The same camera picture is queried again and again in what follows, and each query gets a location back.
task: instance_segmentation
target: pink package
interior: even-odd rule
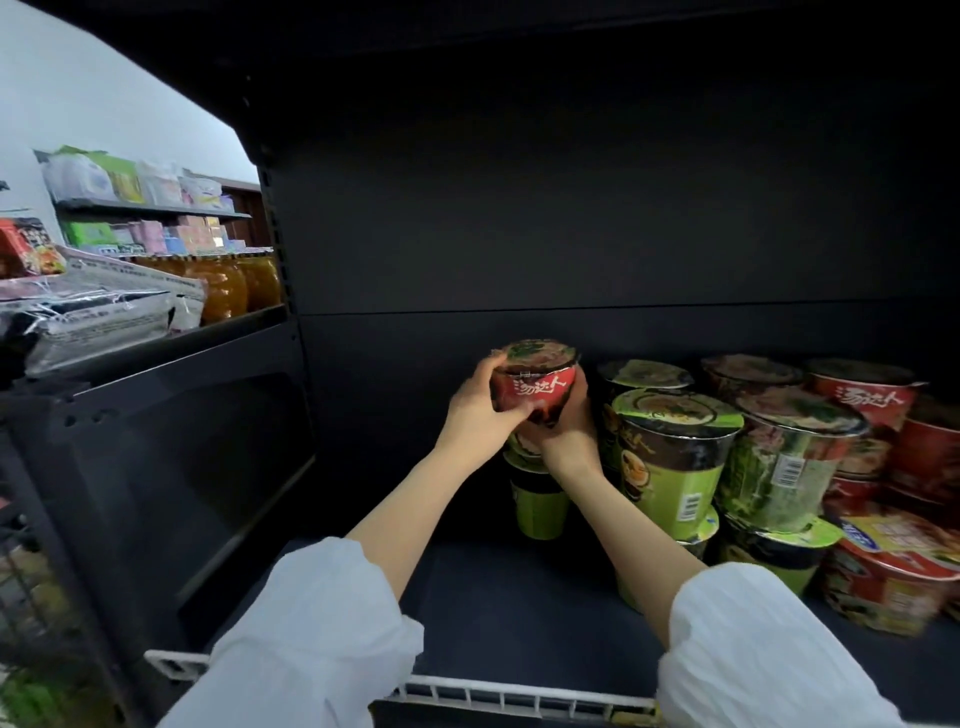
[[[137,242],[147,250],[147,253],[167,252],[167,245],[163,240],[163,225],[157,220],[141,220],[136,227],[140,234]]]

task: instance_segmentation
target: white sleeve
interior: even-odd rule
[[[217,642],[210,669],[161,728],[372,728],[367,707],[404,682],[423,627],[354,541],[328,538],[280,559]]]
[[[659,678],[671,728],[904,725],[846,647],[754,564],[723,564],[684,584]]]

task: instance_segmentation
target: green noodle cup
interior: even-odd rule
[[[796,388],[741,395],[746,426],[720,481],[724,512],[754,528],[798,533],[813,521],[837,466],[867,421]]]
[[[707,517],[700,521],[700,525],[697,528],[696,537],[692,541],[678,541],[677,543],[683,546],[698,559],[703,561],[704,552],[707,550],[707,541],[716,535],[716,532],[719,530],[719,528],[720,517],[717,515],[716,509],[711,505],[707,509]],[[640,611],[640,608],[636,605],[633,595],[631,595],[630,590],[627,589],[627,585],[624,583],[623,579],[620,578],[620,574],[616,576],[616,590],[617,593],[620,594],[620,597],[627,602],[627,605],[631,609],[635,610],[636,612]]]
[[[510,488],[520,531],[537,541],[560,538],[570,497],[542,463],[526,460],[512,449],[504,450],[503,459],[510,466]]]
[[[686,369],[646,359],[620,359],[597,367],[603,380],[601,394],[595,398],[597,412],[597,448],[604,466],[620,470],[620,446],[617,433],[620,418],[613,411],[613,400],[632,389],[655,389],[679,392],[693,384],[693,375]]]
[[[771,533],[726,516],[720,536],[720,563],[760,564],[772,571],[795,595],[802,594],[827,552],[843,538],[843,530],[815,518],[797,533]]]
[[[620,417],[623,494],[677,541],[707,517],[743,417],[698,394],[635,389],[613,401]]]

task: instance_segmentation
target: shelf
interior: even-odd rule
[[[202,217],[219,217],[221,220],[246,220],[250,218],[246,212],[230,212],[223,209],[208,207],[186,206],[152,206],[138,205],[128,202],[110,202],[107,200],[64,200],[54,202],[57,212],[86,215],[109,215],[129,217],[173,217],[175,215],[201,215]]]
[[[307,543],[292,542],[283,553]],[[246,611],[264,581],[220,634]],[[907,640],[846,621],[815,591],[804,601],[905,719],[960,720],[951,692],[960,624],[940,618],[923,636]],[[512,535],[500,543],[432,543],[401,605],[425,628],[416,674],[656,694],[660,644],[617,595],[610,563],[579,515],[554,543]]]

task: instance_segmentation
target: hand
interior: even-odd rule
[[[577,365],[570,399],[566,401],[557,425],[550,429],[525,422],[516,432],[540,448],[544,465],[562,486],[585,476],[603,477],[587,398],[587,377],[580,365]]]
[[[528,400],[507,412],[493,409],[490,377],[493,370],[506,360],[505,352],[488,356],[477,364],[473,376],[450,400],[444,429],[434,450],[449,455],[451,462],[463,466],[466,470],[464,477],[496,455],[510,433],[536,408],[535,403]]]

